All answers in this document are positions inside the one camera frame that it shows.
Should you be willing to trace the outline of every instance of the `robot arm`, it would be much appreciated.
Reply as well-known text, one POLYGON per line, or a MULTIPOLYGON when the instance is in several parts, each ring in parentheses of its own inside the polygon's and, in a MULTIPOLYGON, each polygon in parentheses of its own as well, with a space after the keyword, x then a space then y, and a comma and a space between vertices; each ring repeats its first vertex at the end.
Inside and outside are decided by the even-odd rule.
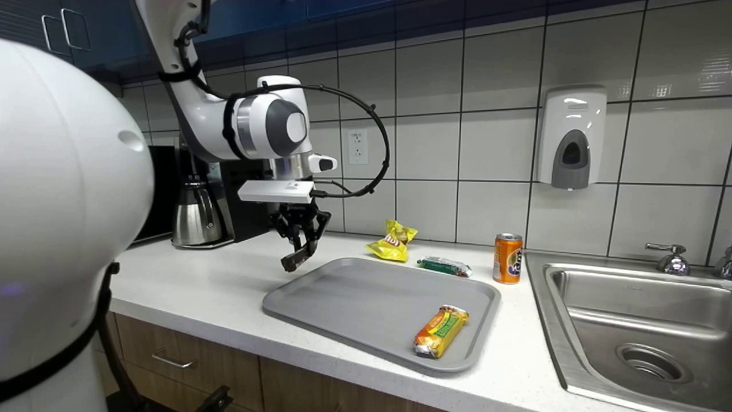
POLYGON ((279 204, 275 228, 295 247, 286 269, 310 259, 329 219, 314 202, 314 174, 337 170, 337 159, 314 152, 310 112, 301 79, 258 77, 258 89, 218 96, 196 65, 193 37, 206 31, 211 0, 136 0, 169 84, 186 144, 201 159, 264 159, 272 180, 247 180, 242 202, 279 204))

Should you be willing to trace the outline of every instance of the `gray tray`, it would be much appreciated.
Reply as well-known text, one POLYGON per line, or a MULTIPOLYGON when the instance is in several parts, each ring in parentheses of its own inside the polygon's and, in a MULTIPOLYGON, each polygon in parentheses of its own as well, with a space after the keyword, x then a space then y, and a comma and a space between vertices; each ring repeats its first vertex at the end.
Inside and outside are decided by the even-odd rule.
POLYGON ((489 284, 338 259, 270 291, 264 311, 423 372, 460 372, 479 361, 498 297, 489 284), (442 360, 417 357, 414 334, 440 303, 462 306, 472 321, 442 360))

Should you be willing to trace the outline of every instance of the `soda can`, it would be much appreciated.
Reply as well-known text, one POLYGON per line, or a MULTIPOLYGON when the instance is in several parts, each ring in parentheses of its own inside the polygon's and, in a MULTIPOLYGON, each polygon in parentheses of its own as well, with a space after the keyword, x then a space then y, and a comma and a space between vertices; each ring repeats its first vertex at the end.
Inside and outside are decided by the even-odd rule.
POLYGON ((518 232, 498 232, 495 242, 495 278, 518 284, 522 278, 524 240, 518 232))

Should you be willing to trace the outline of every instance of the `white countertop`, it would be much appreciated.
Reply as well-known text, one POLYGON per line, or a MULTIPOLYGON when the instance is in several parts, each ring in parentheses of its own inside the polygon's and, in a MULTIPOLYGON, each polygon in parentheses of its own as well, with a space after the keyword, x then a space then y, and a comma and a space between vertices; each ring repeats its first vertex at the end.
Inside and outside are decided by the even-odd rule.
POLYGON ((484 354, 460 376, 431 377, 261 311, 267 291, 327 261, 366 255, 370 240, 326 235, 318 254, 293 275, 279 265, 290 247, 277 232, 208 251, 180 251, 169 240, 152 242, 119 255, 112 311, 442 409, 623 409, 568 394, 558 385, 527 273, 516 285, 492 281, 487 247, 410 247, 410 265, 422 255, 464 261, 473 267, 473 278, 501 291, 484 354))

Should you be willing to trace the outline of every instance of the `sink basin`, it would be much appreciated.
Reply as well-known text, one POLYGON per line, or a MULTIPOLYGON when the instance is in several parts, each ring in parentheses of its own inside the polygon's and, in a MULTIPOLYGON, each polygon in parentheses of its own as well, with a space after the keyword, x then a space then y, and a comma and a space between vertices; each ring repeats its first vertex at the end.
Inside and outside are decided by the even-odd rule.
POLYGON ((635 409, 732 409, 732 285, 529 255, 568 390, 635 409))

